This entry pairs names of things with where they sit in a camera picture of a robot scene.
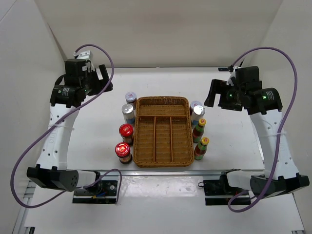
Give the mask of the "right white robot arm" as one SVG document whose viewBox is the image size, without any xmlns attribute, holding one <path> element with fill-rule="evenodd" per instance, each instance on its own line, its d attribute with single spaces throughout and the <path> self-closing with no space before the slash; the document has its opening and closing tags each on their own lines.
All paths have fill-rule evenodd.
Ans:
<svg viewBox="0 0 312 234">
<path fill-rule="evenodd" d="M 232 194 L 236 188 L 252 191 L 259 196 L 267 182 L 265 197 L 293 193 L 309 186 L 308 176 L 301 175 L 287 143 L 285 132 L 279 130 L 282 103 L 275 88 L 263 88 L 257 66 L 235 68 L 228 80 L 213 79 L 204 102 L 213 107 L 219 94 L 218 106 L 225 110 L 247 110 L 256 129 L 264 157 L 264 172 L 256 173 L 233 169 L 223 172 L 219 190 Z"/>
</svg>

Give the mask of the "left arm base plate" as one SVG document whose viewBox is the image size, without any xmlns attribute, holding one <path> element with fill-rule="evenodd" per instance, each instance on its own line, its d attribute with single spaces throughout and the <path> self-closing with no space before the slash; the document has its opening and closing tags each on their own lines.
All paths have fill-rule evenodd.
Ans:
<svg viewBox="0 0 312 234">
<path fill-rule="evenodd" d="M 116 204 L 119 196 L 120 177 L 103 177 L 100 182 L 87 189 L 74 190 L 73 204 Z"/>
</svg>

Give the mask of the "white-lid spice jar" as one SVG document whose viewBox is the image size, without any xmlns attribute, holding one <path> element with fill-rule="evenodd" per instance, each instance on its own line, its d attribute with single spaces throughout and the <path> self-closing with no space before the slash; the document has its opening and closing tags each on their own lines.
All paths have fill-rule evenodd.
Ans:
<svg viewBox="0 0 312 234">
<path fill-rule="evenodd" d="M 200 101 L 192 101 L 191 104 L 190 104 L 190 110 L 193 111 L 193 109 L 198 106 L 198 105 L 202 105 L 202 103 Z"/>
<path fill-rule="evenodd" d="M 137 102 L 137 96 L 134 92 L 127 92 L 125 95 L 125 100 L 127 104 L 131 104 L 135 107 Z"/>
</svg>

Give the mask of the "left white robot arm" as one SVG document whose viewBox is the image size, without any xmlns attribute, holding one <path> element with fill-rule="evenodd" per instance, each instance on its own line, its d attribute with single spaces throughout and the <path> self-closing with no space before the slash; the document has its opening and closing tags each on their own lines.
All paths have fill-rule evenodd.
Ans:
<svg viewBox="0 0 312 234">
<path fill-rule="evenodd" d="M 107 86 L 111 91 L 105 65 L 99 66 L 102 78 L 98 77 L 90 60 L 74 58 L 65 63 L 65 74 L 54 85 L 50 97 L 49 126 L 52 131 L 45 138 L 35 167 L 27 169 L 27 177 L 41 188 L 72 192 L 84 187 L 91 195 L 102 190 L 99 173 L 69 170 L 67 154 L 78 108 L 87 96 L 94 96 Z"/>
</svg>

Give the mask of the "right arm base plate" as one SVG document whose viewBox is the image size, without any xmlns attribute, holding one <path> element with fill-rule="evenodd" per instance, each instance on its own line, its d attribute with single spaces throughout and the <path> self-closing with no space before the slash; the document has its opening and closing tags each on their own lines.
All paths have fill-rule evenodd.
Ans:
<svg viewBox="0 0 312 234">
<path fill-rule="evenodd" d="M 206 206 L 227 206 L 233 196 L 243 191 L 230 187 L 225 175 L 206 176 L 197 186 L 204 189 Z"/>
</svg>

